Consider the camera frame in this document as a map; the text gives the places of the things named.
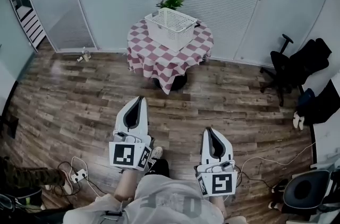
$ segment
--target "gray t-shirt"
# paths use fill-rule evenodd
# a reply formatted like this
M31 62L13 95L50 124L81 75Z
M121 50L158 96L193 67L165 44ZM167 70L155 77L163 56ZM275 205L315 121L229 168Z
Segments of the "gray t-shirt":
M64 224L98 224L104 211L118 211L121 203L111 195L97 198L89 206L66 213ZM124 208L123 224L220 224L221 211L204 200L196 181L173 180L147 175L140 181L135 200ZM104 220L102 224L113 223Z

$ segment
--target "white cable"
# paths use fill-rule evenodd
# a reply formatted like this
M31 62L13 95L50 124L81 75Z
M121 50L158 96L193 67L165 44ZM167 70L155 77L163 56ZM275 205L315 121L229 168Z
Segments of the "white cable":
M87 163L86 163L84 160L82 160L82 159L80 159L80 158L78 158L78 157L76 157L76 156L72 157L72 160L71 160L71 170L70 170L70 172L69 172L69 178L70 178L70 180L71 180L71 172L72 172L72 170L73 170L73 160L74 160L75 158L78 159L78 160L80 160L80 161L82 161L82 162L85 164L85 166L86 166L86 173L87 173L87 175L86 175L87 184L88 184L88 185L91 187L91 189L96 193L96 195L99 196L98 193L96 192L96 190L92 187L92 185L90 185L90 182L89 182L89 168L88 168L88 166L87 166Z
M309 145L308 147L304 148L304 149L303 149L298 155L296 155L296 157L295 157L293 160L291 160L289 163L280 163L280 162L277 162L277 161L274 161L274 160L265 159L265 158L262 158L262 157L259 157L259 156L252 157L252 158L248 159L247 161L245 161L245 162L243 163L242 168L241 168L241 171L240 171L240 175L239 175L239 177L237 178L237 181L236 181L236 182L238 182L239 179L240 179L240 177L241 177L241 173L242 173L242 171L243 171L243 167L244 167L245 163L248 162L248 161L251 160L251 159L259 158L259 159L262 159L262 160L265 160L265 161L277 163L277 164L279 164L279 165L281 165L281 166L288 166L288 165L290 165L290 164L291 164L291 163L292 163L292 162L293 162L293 161L294 161L294 160L295 160L302 152L304 152L307 148L310 148L311 146L313 146L315 143L316 143L316 142L314 142L314 143L312 143L311 145Z

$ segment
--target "white bottle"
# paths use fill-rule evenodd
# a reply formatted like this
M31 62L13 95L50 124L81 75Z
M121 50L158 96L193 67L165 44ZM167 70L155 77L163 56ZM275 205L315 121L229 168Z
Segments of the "white bottle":
M83 55L84 60L88 62L91 58L91 54L89 53L89 51L85 49L85 47L83 47L83 51L81 53Z

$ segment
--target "camouflage pants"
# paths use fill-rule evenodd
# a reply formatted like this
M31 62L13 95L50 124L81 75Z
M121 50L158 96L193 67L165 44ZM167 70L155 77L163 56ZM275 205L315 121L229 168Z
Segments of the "camouflage pants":
M11 188L33 188L42 185L64 185L64 174L59 169L19 168L0 157L6 185Z

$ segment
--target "shoe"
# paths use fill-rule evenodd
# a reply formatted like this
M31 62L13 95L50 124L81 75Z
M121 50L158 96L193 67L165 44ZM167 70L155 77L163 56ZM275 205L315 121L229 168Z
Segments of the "shoe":
M71 181L69 179L68 174L66 173L66 171L61 170L64 173L64 178L65 178L65 184L63 185L63 190L65 191L66 195L72 195L73 193L73 187L71 184Z
M285 192L287 184L288 184L288 180L287 179L283 179L283 180L281 180L281 182L279 182L277 185L274 185L271 188L271 192L272 193L278 193L278 192L283 193L283 192Z
M298 115L298 112L296 111L293 116L293 126L294 128L298 128L300 117Z
M157 160L159 160L162 157L162 155L163 155L162 147L156 147L152 150L151 156L148 160L149 169L151 169L151 167L157 162Z
M274 202L274 201L269 202L268 208L278 210L277 202Z
M299 120L299 129L302 131L303 130L303 123L304 123L304 116L303 117L300 117L300 120Z

